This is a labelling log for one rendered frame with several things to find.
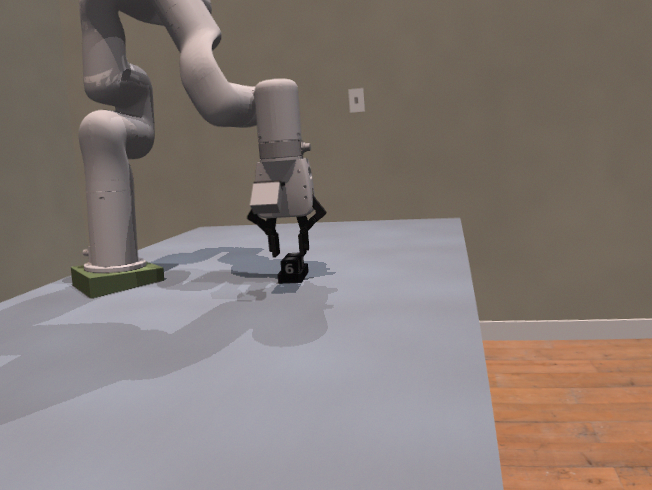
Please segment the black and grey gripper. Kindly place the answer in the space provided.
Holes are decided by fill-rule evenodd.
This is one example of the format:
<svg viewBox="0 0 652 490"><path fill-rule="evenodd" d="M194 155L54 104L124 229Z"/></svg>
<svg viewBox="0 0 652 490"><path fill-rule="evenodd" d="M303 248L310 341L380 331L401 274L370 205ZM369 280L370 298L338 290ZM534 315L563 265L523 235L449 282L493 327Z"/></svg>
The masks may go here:
<svg viewBox="0 0 652 490"><path fill-rule="evenodd" d="M279 234L275 230L276 220L277 218L296 217L300 227L300 233L298 234L299 253L300 256L305 256L307 250L309 250L308 231L326 215L326 210L315 198L308 158L295 156L260 159L260 162L256 164L255 182L272 180L285 182L285 186L282 186L280 213L253 214L251 209L247 219L268 235L269 251L272 252L272 257L277 257L280 254L280 245ZM312 211L316 211L316 214L308 220L307 215L312 212L311 208ZM267 219L265 221L262 218Z"/></svg>

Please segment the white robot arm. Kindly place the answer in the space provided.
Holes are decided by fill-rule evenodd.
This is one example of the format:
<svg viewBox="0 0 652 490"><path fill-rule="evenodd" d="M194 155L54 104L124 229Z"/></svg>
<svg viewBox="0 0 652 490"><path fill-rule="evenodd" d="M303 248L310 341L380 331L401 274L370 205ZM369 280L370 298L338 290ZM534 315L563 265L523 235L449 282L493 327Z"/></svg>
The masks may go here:
<svg viewBox="0 0 652 490"><path fill-rule="evenodd" d="M310 143L301 140L296 83L289 79L266 80L256 87L229 83L212 53L222 34L209 14L210 0L202 1L79 0L85 92L95 102L115 106L115 111L91 112L79 127L90 240L88 250L83 250L89 256L84 264L87 272L116 273L146 266L146 260L138 258L134 179L128 159L142 158L152 149L153 89L147 73L127 61L118 11L165 26L182 54L182 84L207 122L245 128L256 126L258 120L260 159L311 151Z"/></svg>

